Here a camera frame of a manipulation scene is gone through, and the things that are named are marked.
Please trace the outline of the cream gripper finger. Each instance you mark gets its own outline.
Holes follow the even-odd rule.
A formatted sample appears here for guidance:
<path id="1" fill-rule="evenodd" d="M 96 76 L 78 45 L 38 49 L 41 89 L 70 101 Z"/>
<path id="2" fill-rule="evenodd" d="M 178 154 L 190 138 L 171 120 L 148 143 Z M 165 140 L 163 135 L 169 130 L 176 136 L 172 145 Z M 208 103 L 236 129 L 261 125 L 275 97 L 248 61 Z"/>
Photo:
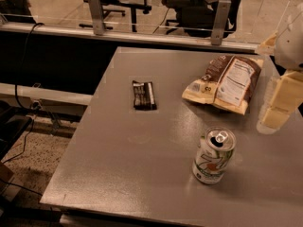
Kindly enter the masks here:
<path id="1" fill-rule="evenodd" d="M 278 131 L 303 103 L 303 73 L 287 70 L 280 77 L 271 77 L 263 100 L 260 128 L 263 131 Z"/>

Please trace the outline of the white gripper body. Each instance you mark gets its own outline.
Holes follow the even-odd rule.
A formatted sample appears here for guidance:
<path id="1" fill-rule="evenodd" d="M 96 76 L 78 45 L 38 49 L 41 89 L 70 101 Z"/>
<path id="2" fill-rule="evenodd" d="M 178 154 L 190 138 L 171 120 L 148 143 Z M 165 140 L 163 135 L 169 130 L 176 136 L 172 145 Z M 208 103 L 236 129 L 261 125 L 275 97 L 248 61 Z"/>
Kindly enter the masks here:
<path id="1" fill-rule="evenodd" d="M 284 69 L 301 70 L 303 65 L 303 3 L 292 8 L 276 32 L 257 46 L 260 55 L 270 55 Z"/>

